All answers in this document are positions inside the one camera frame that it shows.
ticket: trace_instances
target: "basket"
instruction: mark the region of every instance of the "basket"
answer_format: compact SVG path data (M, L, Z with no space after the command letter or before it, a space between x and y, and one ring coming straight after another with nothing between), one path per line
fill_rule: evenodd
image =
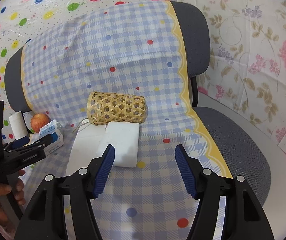
M145 98L135 95L94 91L87 102L88 119L95 125L111 121L143 123L145 110Z

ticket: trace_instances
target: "apple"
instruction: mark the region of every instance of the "apple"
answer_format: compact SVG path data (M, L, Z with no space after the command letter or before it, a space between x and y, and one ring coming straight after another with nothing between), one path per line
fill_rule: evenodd
M31 119L31 127L36 133L39 133L40 129L49 122L50 119L46 114L36 114Z

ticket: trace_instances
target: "checkered cloth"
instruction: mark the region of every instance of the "checkered cloth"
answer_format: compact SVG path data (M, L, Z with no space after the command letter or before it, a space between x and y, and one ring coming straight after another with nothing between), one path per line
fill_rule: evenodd
M171 33L174 20L166 14L168 6L144 2L99 10L49 29L25 48L27 98L35 112L48 111L59 122L70 125L85 118L91 91L146 98L147 119L140 125L140 167L113 167L104 192L92 201L103 239L187 238L198 201L187 194L177 168L177 144L220 174L216 163L205 156L207 142L193 132L195 121L185 114L187 106L180 98L183 80L177 72L182 59L179 41ZM64 175L75 139L68 125L63 129L64 147L28 168L27 198L46 174ZM224 207L222 198L217 240ZM75 239L68 198L65 211L69 239ZM189 225L179 228L180 218L187 218Z

